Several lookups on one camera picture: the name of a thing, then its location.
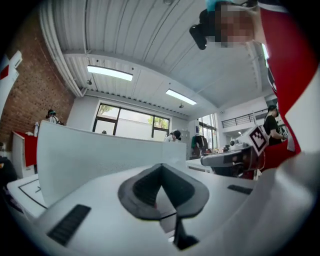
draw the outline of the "railing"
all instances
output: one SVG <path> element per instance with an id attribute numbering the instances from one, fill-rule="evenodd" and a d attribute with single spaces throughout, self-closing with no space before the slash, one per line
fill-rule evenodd
<path id="1" fill-rule="evenodd" d="M 257 114 L 260 115 L 264 115 L 264 111 L 266 111 L 268 109 L 263 109 L 257 112 L 254 112 L 254 114 L 257 116 Z M 247 123 L 251 123 L 254 122 L 254 114 L 245 114 L 236 118 L 232 118 L 232 119 L 228 119 L 225 121 L 222 121 L 222 127 L 223 128 L 227 128 L 227 127 L 232 127 L 232 126 L 239 126 L 239 125 L 243 125 L 243 124 L 247 124 Z"/>

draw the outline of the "brick wall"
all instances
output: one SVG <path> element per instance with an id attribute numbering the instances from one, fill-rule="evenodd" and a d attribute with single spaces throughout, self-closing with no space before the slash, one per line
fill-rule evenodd
<path id="1" fill-rule="evenodd" d="M 6 55 L 9 59 L 19 50 L 22 62 L 19 76 L 5 102 L 0 120 L 0 142 L 11 151 L 12 131 L 33 132 L 35 122 L 45 119 L 54 109 L 67 122 L 74 95 L 64 85 L 44 41 L 39 15 L 31 14 L 16 33 Z"/>

